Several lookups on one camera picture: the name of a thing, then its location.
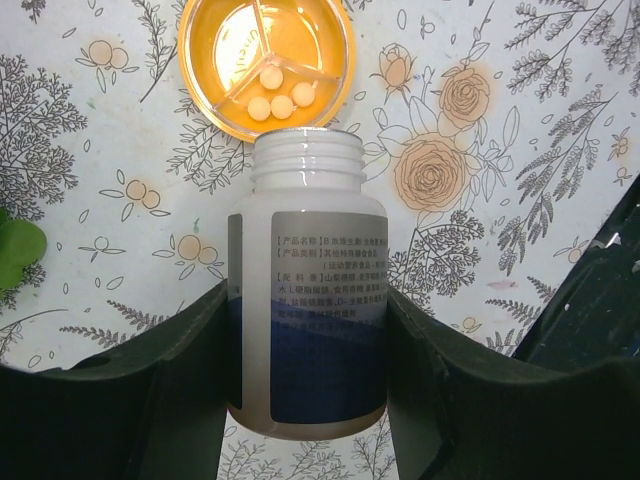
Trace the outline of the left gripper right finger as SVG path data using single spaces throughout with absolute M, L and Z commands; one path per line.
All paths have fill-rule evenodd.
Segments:
M 574 373 L 501 355 L 388 293 L 388 409 L 403 479 L 635 479 L 639 363 Z

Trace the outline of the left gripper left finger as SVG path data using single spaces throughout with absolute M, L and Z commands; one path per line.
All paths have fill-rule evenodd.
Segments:
M 1 371 L 5 479 L 213 479 L 227 287 L 68 370 Z

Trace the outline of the white blue pill bottle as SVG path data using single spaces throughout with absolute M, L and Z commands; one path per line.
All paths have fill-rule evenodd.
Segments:
M 279 439 L 372 426 L 387 401 L 388 219 L 354 134 L 260 135 L 228 218 L 229 410 Z

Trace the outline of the yellow round pill case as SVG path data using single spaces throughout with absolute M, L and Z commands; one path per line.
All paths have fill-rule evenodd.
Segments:
M 351 87 L 356 47 L 337 1 L 190 1 L 180 22 L 178 57 L 200 112 L 225 133 L 253 142 L 275 129 L 327 125 Z M 278 90 L 260 84 L 267 65 L 283 71 Z M 299 82 L 315 89 L 309 107 L 294 106 L 285 120 L 249 116 L 252 98 L 290 95 Z

